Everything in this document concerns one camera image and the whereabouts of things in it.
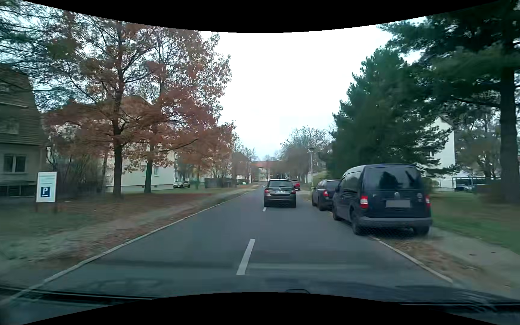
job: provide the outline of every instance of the rear window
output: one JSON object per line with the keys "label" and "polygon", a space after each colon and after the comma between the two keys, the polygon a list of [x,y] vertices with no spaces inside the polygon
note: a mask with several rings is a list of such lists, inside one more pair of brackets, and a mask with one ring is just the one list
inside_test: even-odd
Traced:
{"label": "rear window", "polygon": [[365,184],[379,190],[420,190],[423,181],[412,167],[378,167],[366,170]]}
{"label": "rear window", "polygon": [[268,183],[269,187],[292,187],[293,183],[291,181],[270,181]]}
{"label": "rear window", "polygon": [[340,181],[327,181],[327,190],[333,190]]}

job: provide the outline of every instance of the red car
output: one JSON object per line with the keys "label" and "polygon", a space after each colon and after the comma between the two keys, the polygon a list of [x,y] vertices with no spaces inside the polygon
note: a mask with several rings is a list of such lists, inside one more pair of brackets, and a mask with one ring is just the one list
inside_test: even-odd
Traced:
{"label": "red car", "polygon": [[292,182],[292,186],[294,187],[294,189],[299,191],[300,190],[300,181],[297,179],[293,179],[293,180],[291,180],[291,182]]}

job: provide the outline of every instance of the sky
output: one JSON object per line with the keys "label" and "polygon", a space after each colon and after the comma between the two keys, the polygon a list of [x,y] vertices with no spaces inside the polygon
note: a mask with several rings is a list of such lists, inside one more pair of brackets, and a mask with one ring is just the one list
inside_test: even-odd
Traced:
{"label": "sky", "polygon": [[221,32],[216,50],[231,56],[232,81],[220,98],[220,122],[234,121],[243,144],[255,148],[260,159],[273,155],[293,128],[328,129],[339,101],[347,99],[352,73],[359,73],[361,62],[390,39],[377,26]]}

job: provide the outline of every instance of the tail light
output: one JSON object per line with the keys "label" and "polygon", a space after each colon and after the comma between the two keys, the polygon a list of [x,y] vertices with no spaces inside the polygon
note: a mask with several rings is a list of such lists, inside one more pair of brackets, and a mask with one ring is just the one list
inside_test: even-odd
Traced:
{"label": "tail light", "polygon": [[368,209],[368,196],[361,196],[361,208]]}

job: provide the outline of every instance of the white sign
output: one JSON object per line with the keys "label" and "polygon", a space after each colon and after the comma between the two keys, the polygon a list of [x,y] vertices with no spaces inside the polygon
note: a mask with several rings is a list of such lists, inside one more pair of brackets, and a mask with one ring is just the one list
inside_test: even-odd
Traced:
{"label": "white sign", "polygon": [[57,172],[39,172],[35,202],[55,202]]}

